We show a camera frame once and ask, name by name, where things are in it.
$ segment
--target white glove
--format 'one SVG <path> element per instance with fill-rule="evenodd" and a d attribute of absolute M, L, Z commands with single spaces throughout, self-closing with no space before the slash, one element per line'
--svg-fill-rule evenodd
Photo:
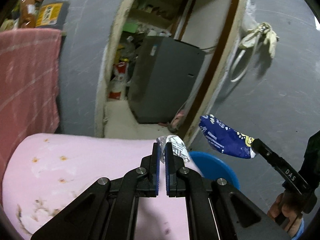
<path fill-rule="evenodd" d="M 255 29 L 248 30 L 249 34 L 241 40 L 241 42 L 239 44 L 239 48 L 247 49 L 247 48 L 253 47 L 256 43 L 257 36 L 258 36 L 262 26 L 263 26 L 263 24 L 260 24 Z"/>
<path fill-rule="evenodd" d="M 269 42 L 269 54 L 271 58 L 275 57 L 275 53 L 276 53 L 276 45 L 277 45 L 277 34 L 270 29 L 267 32 L 267 35 L 263 41 L 264 45 L 267 45 L 267 43 Z"/>

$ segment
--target concrete wall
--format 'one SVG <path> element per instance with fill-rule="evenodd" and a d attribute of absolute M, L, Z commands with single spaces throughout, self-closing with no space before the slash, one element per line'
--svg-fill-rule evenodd
<path fill-rule="evenodd" d="M 94 136 L 103 53 L 121 1 L 70 0 L 59 66 L 61 133 Z"/>
<path fill-rule="evenodd" d="M 244 78 L 226 82 L 210 114 L 230 127 L 260 138 L 296 170 L 303 162 L 307 141 L 320 130 L 320 32 L 304 0 L 254 0 L 256 20 L 267 21 L 280 37 L 275 58 L 261 46 Z M 260 156 L 252 160 L 212 150 L 202 134 L 192 150 L 214 154 L 236 172 L 241 191 L 266 212 L 283 191 L 283 179 Z M 304 215 L 308 224 L 319 208 Z"/>

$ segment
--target green object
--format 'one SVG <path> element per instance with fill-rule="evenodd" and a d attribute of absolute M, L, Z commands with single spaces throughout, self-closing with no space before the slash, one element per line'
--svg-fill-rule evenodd
<path fill-rule="evenodd" d="M 138 25 L 135 23 L 125 23 L 122 30 L 124 32 L 136 33 L 137 28 L 138 28 Z"/>

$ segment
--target floor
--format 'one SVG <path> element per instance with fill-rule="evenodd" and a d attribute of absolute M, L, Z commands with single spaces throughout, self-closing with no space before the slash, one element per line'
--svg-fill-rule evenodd
<path fill-rule="evenodd" d="M 171 134 L 166 127 L 158 124 L 139 124 L 127 100 L 106 102 L 105 113 L 108 119 L 104 130 L 105 138 L 156 139 Z"/>
<path fill-rule="evenodd" d="M 260 45 L 244 77 L 233 84 L 226 82 L 207 114 L 260 138 L 299 171 L 309 137 L 319 131 L 320 53 L 316 48 L 320 47 L 320 32 L 304 0 L 254 1 L 255 20 L 269 22 L 280 37 L 276 55 L 271 60 L 268 47 Z M 227 163 L 239 179 L 241 192 L 264 212 L 284 190 L 284 179 L 261 155 L 245 160 L 217 153 L 200 133 L 190 148 Z M 305 226 L 320 208 L 320 188 L 316 196 L 316 207 L 303 214 Z"/>

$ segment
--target pink cloth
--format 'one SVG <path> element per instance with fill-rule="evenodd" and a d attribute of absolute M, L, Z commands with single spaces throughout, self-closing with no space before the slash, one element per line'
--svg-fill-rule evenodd
<path fill-rule="evenodd" d="M 123 177 L 155 140 L 35 134 L 19 144 L 3 180 L 4 211 L 25 240 L 100 177 Z M 193 162 L 187 167 L 197 170 Z M 160 163 L 156 198 L 140 198 L 136 240 L 188 240 L 185 198 L 169 198 Z"/>
<path fill-rule="evenodd" d="M 61 32 L 54 29 L 0 33 L 0 181 L 24 138 L 58 126 L 60 42 Z"/>

